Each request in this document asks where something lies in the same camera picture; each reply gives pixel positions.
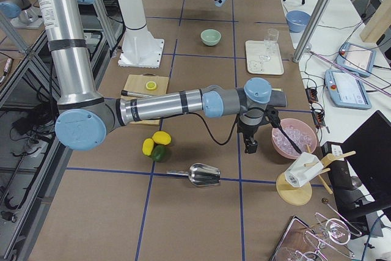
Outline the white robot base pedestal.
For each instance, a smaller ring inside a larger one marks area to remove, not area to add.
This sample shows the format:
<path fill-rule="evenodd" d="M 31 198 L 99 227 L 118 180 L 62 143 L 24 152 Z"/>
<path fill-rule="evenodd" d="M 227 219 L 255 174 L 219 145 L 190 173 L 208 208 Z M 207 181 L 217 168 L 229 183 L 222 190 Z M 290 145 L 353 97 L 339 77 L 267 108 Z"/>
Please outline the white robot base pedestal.
<path fill-rule="evenodd" d="M 164 48 L 164 40 L 156 39 L 147 27 L 142 0 L 118 0 L 125 25 L 122 67 L 158 68 Z"/>

